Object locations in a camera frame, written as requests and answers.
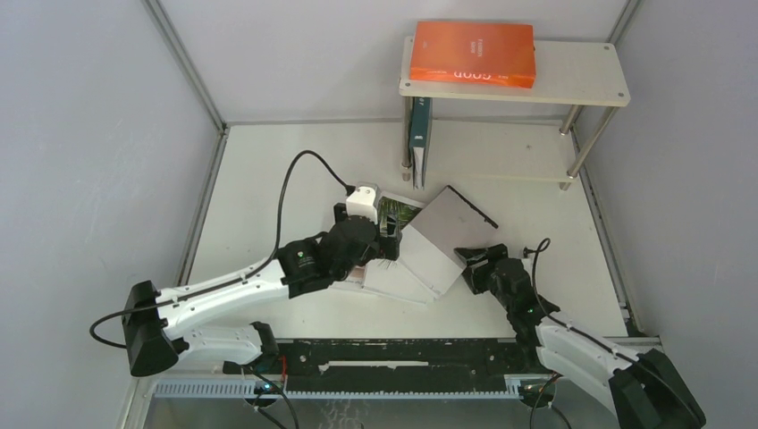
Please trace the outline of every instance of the metal post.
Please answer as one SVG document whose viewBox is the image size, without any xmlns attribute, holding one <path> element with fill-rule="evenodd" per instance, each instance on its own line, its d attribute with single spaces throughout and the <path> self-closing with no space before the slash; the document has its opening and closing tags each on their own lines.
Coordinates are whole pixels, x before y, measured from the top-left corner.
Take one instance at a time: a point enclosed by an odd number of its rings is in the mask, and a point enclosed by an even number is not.
<svg viewBox="0 0 758 429">
<path fill-rule="evenodd" d="M 571 106 L 571 110 L 568 111 L 568 116 L 566 116 L 566 119 L 563 120 L 563 125 L 560 126 L 560 135 L 565 136 L 566 134 L 569 134 L 569 131 L 571 130 L 571 126 L 574 125 L 574 121 L 577 120 L 577 116 L 579 115 L 579 111 L 582 109 L 581 105 L 573 105 Z"/>
<path fill-rule="evenodd" d="M 400 143 L 402 143 L 402 162 L 401 169 L 403 174 L 403 181 L 410 181 L 410 153 L 408 152 L 408 133 L 410 130 L 410 110 L 413 107 L 413 97 L 403 97 L 403 135 Z"/>
<path fill-rule="evenodd" d="M 600 121 L 598 123 L 597 128 L 594 131 L 594 134 L 592 137 L 589 138 L 587 142 L 585 142 L 584 145 L 579 150 L 579 154 L 577 155 L 577 159 L 574 160 L 574 163 L 571 165 L 571 168 L 568 169 L 566 174 L 568 175 L 568 178 L 573 180 L 579 175 L 579 170 L 582 169 L 582 165 L 584 165 L 585 160 L 587 159 L 587 156 L 590 153 L 590 150 L 592 150 L 592 147 L 597 142 L 597 139 L 600 138 L 600 135 L 603 131 L 605 131 L 605 128 L 608 126 L 608 122 L 611 121 L 611 118 L 614 114 L 619 110 L 618 107 L 606 107 L 605 112 L 602 113 L 602 117 L 600 118 Z M 560 184 L 560 190 L 566 190 L 571 186 L 570 181 L 566 181 Z"/>
</svg>

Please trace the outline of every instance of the white shelf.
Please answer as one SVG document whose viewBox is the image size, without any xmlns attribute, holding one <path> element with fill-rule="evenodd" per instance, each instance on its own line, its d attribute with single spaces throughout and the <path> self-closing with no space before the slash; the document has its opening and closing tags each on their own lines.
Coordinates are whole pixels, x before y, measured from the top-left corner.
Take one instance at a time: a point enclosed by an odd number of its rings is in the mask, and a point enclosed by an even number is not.
<svg viewBox="0 0 758 429">
<path fill-rule="evenodd" d="M 411 80 L 413 38 L 405 39 L 400 94 L 404 97 L 602 105 L 624 107 L 629 89 L 616 48 L 609 43 L 535 40 L 537 78 L 531 89 Z"/>
<path fill-rule="evenodd" d="M 572 182 L 570 135 L 556 125 L 434 121 L 426 175 Z"/>
<path fill-rule="evenodd" d="M 291 159 L 306 148 L 321 154 L 347 182 L 430 201 L 452 185 L 500 225 L 493 243 L 518 252 L 544 237 L 540 292 L 604 336 L 627 336 L 584 190 L 551 183 L 429 178 L 426 190 L 400 177 L 399 122 L 238 125 L 231 129 L 190 276 L 200 282 L 271 252 L 275 208 Z M 333 225 L 344 191 L 316 160 L 295 168 L 282 216 L 282 244 Z M 505 310 L 489 293 L 473 295 L 459 279 L 427 307 L 375 295 L 324 290 L 250 306 L 216 324 L 268 323 L 277 338 L 512 338 Z"/>
</svg>

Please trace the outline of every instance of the white tabletop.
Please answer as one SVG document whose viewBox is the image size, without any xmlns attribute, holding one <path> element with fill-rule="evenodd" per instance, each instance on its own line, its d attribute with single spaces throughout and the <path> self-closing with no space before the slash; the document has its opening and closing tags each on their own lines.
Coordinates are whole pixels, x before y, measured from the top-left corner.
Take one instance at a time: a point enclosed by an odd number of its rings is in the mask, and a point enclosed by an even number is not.
<svg viewBox="0 0 758 429">
<path fill-rule="evenodd" d="M 627 336 L 597 232 L 579 183 L 427 178 L 424 191 L 400 179 L 399 122 L 238 125 L 231 129 L 200 238 L 190 283 L 266 257 L 274 242 L 276 201 L 291 159 L 305 148 L 321 154 L 347 182 L 430 201 L 453 185 L 500 225 L 496 242 L 513 252 L 550 249 L 537 283 L 550 301 L 603 336 Z M 344 191 L 315 159 L 302 158 L 291 176 L 282 216 L 282 244 L 328 231 Z M 505 310 L 489 293 L 473 295 L 459 279 L 428 306 L 365 293 L 324 290 L 251 306 L 219 324 L 268 323 L 277 338 L 509 338 Z"/>
</svg>

